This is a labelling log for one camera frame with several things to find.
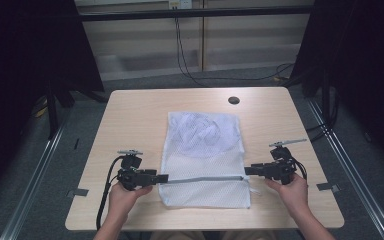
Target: mesh laundry bag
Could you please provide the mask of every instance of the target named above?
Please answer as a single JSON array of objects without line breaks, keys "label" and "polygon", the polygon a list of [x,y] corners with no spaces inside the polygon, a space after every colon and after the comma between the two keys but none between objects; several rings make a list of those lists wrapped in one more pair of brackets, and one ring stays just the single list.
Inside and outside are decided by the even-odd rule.
[{"label": "mesh laundry bag", "polygon": [[167,206],[249,208],[239,119],[223,113],[169,113],[160,184]]}]

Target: table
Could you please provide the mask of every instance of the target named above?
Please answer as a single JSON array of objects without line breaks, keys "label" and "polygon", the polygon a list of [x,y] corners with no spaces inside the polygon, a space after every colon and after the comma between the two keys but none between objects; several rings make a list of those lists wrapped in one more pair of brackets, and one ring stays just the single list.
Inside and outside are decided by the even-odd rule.
[{"label": "table", "polygon": [[[239,104],[228,99],[238,97]],[[67,216],[69,230],[95,230],[105,179],[117,150],[136,149],[144,154],[141,168],[160,170],[168,127],[168,112],[218,112],[239,117],[245,148],[245,166],[272,162],[268,145],[280,140],[308,138],[294,103],[285,88],[195,88],[120,90],[111,94],[101,125],[87,160],[79,188],[86,197],[75,196]],[[287,145],[307,169],[309,205],[328,228],[339,228],[344,219],[331,191],[319,191],[316,184],[327,182],[309,141]],[[119,167],[114,167],[113,176]],[[245,230],[296,228],[276,192],[261,177],[251,176],[249,209],[168,208],[158,187],[141,197],[129,214],[123,230]],[[105,219],[108,203],[104,209]]]}]

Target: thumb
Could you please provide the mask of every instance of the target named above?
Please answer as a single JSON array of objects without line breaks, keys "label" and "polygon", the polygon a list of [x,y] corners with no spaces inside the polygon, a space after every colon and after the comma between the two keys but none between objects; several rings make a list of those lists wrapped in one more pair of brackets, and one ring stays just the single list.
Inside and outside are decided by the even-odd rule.
[{"label": "thumb", "polygon": [[267,178],[264,179],[264,182],[266,183],[266,185],[267,185],[269,188],[275,190],[276,192],[279,192],[280,187],[282,186],[282,185],[280,185],[280,183],[275,182],[275,181],[273,181],[273,180],[271,180],[271,179],[267,179]]},{"label": "thumb", "polygon": [[137,190],[135,190],[136,197],[139,198],[139,197],[141,197],[143,195],[148,194],[151,191],[152,191],[152,186],[147,186],[147,187],[143,187],[143,188],[137,189]]}]

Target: electrical outlet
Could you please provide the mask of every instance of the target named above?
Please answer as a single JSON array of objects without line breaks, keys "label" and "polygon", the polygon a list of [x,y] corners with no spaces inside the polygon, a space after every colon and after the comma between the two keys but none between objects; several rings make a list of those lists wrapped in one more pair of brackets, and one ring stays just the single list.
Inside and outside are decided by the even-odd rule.
[{"label": "electrical outlet", "polygon": [[168,1],[168,9],[181,9],[180,0],[169,0]]},{"label": "electrical outlet", "polygon": [[192,0],[180,0],[180,9],[192,9]]}]

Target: wall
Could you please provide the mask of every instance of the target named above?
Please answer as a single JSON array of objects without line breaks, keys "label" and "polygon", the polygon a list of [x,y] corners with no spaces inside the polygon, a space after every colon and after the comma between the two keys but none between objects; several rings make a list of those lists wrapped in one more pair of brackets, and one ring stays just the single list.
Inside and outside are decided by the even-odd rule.
[{"label": "wall", "polygon": [[[168,8],[167,1],[82,6],[84,1],[76,1],[80,13]],[[193,0],[192,3],[193,8],[237,8],[311,5],[313,1]],[[179,19],[188,70],[295,62],[308,17],[300,14]],[[84,27],[104,81],[180,73],[174,19],[85,22]]]}]

